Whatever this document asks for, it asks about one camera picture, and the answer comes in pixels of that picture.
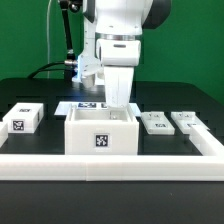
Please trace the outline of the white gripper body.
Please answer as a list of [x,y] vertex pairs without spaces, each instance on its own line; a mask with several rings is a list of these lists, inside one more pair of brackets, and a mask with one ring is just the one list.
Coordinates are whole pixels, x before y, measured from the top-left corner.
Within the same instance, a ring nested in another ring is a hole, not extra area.
[[106,104],[125,108],[130,100],[134,68],[139,64],[140,41],[98,39],[96,55],[103,67]]

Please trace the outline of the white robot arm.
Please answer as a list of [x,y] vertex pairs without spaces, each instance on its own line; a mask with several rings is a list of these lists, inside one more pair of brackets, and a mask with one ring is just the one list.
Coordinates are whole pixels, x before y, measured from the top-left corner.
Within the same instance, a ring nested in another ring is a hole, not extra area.
[[126,109],[141,35],[163,24],[171,5],[172,0],[83,0],[84,49],[77,80],[86,88],[104,86],[106,105]]

